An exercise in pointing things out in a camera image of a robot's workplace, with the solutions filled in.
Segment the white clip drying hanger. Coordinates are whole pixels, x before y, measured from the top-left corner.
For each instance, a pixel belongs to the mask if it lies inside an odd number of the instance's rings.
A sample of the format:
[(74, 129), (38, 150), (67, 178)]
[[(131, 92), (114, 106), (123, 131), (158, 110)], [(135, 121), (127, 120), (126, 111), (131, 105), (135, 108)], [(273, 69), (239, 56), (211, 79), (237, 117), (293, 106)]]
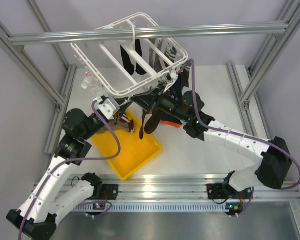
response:
[[(129, 28), (153, 28), (158, 23), (146, 13), (135, 13), (123, 19), (101, 27), (101, 29), (129, 29)], [(156, 39), (155, 45), (150, 39)], [(130, 97), (137, 93), (143, 93), (150, 88), (156, 87), (165, 71), (178, 72), (188, 61), (187, 51), (173, 38), (150, 38), (150, 39), (126, 39), (126, 40), (103, 40), (92, 42), (94, 53), (107, 60), (112, 65), (109, 70), (101, 68), (93, 63), (94, 57), (88, 53), (88, 49), (82, 49), (72, 42), (75, 58), (84, 66), (85, 77), (81, 83), (84, 90), (90, 90), (95, 96), (122, 98)], [(162, 40), (161, 51), (157, 48), (158, 39)], [(166, 56), (167, 44), (173, 45), (176, 50), (175, 62), (172, 63)], [(121, 57), (121, 46), (129, 54), (134, 65), (134, 74), (130, 75), (125, 69)], [(149, 65), (150, 48), (159, 55), (162, 71), (156, 72)]]

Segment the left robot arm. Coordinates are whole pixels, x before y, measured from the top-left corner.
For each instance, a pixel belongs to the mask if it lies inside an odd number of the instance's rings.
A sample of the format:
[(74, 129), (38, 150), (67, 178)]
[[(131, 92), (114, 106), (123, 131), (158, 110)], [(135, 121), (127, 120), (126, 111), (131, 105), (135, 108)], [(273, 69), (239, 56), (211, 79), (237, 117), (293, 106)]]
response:
[[(87, 116), (79, 108), (69, 110), (63, 122), (65, 135), (54, 152), (50, 165), (39, 184), (18, 208), (8, 212), (6, 218), (18, 229), (18, 239), (49, 240), (59, 223), (88, 198), (103, 194), (103, 181), (94, 173), (85, 174), (78, 184), (61, 197), (57, 197), (67, 179), (83, 162), (107, 161), (118, 157), (122, 147), (112, 129), (131, 105), (126, 99), (101, 97), (92, 102), (93, 113)], [(102, 130), (108, 130), (116, 142), (116, 151), (106, 157), (88, 157), (88, 140)]]

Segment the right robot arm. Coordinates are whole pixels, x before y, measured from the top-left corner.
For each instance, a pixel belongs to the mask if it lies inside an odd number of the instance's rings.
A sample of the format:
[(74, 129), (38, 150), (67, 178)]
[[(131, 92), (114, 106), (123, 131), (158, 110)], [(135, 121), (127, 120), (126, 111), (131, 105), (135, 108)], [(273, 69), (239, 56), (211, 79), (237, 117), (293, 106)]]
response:
[(228, 198), (236, 198), (243, 190), (256, 186), (282, 189), (292, 166), (283, 138), (260, 139), (225, 126), (202, 112), (205, 104), (194, 91), (187, 91), (181, 99), (175, 99), (157, 87), (132, 96), (131, 100), (146, 112), (161, 111), (185, 122), (183, 129), (191, 138), (222, 146), (254, 163), (230, 172), (224, 179), (223, 192)]

